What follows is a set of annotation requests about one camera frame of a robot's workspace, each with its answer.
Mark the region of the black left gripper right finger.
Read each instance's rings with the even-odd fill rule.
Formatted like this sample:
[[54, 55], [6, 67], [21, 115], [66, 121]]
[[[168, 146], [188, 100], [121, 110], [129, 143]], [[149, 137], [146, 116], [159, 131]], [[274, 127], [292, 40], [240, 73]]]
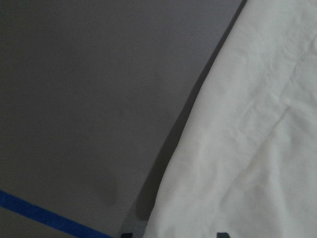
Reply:
[[216, 238], [231, 238], [231, 236], [229, 235], [229, 233], [219, 232], [216, 234]]

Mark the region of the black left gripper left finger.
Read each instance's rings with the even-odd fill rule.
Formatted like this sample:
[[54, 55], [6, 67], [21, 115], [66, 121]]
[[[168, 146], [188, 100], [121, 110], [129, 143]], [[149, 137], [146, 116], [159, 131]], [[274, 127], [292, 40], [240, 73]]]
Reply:
[[133, 238], [133, 233], [122, 233], [120, 238]]

